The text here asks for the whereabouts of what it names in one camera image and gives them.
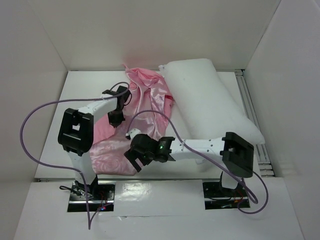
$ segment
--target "pink fabric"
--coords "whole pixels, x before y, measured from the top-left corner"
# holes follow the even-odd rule
[[[126,159],[124,153],[130,148],[130,142],[125,138],[132,116],[142,110],[157,110],[166,116],[171,116],[174,103],[172,95],[164,78],[143,68],[125,67],[125,73],[130,79],[131,102],[123,109],[125,121],[117,128],[109,125],[106,114],[94,125],[93,146],[90,149],[92,167],[96,174],[133,176],[136,169]],[[161,115],[145,112],[138,115],[131,128],[137,128],[151,138],[159,140],[164,136],[168,121]]]

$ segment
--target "wall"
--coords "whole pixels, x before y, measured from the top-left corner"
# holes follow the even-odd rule
[[[280,0],[29,0],[70,70],[209,58],[244,69]]]
[[[0,32],[0,234],[9,240],[37,167],[20,147],[21,123],[33,108],[59,97],[67,70],[26,0],[0,2]],[[42,110],[26,126],[27,147],[37,158],[54,108]]]
[[[269,156],[307,240],[319,238],[319,39],[319,5],[282,0],[245,70]]]

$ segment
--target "pink satin cloth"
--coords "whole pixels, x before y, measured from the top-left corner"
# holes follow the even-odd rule
[[[90,149],[92,168],[96,174],[133,176],[136,169],[124,156],[130,148],[130,140],[126,139],[128,125],[136,113],[142,110],[157,110],[166,116],[171,116],[174,103],[172,95],[164,78],[143,68],[125,67],[125,73],[130,79],[131,102],[124,107],[125,121],[117,128],[109,124],[106,114],[94,125],[93,146]],[[138,115],[131,124],[131,129],[139,129],[143,134],[159,140],[165,135],[168,121],[153,112]]]

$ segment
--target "pillow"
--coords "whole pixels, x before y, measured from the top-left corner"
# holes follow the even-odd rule
[[[215,139],[234,132],[253,145],[265,143],[209,59],[172,61],[159,69],[193,139]]]

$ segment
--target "pink garment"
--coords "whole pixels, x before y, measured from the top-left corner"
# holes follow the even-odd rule
[[[132,116],[142,110],[157,110],[166,116],[171,116],[171,107],[174,103],[164,78],[143,68],[125,67],[125,73],[130,79],[131,102],[123,109],[125,121],[117,128],[109,125],[106,114],[94,125],[93,146],[90,149],[92,168],[96,174],[133,176],[136,169],[124,156],[130,148],[130,140],[125,135]],[[143,134],[159,140],[164,136],[168,121],[161,115],[153,112],[144,112],[132,122],[131,129],[137,128]]]

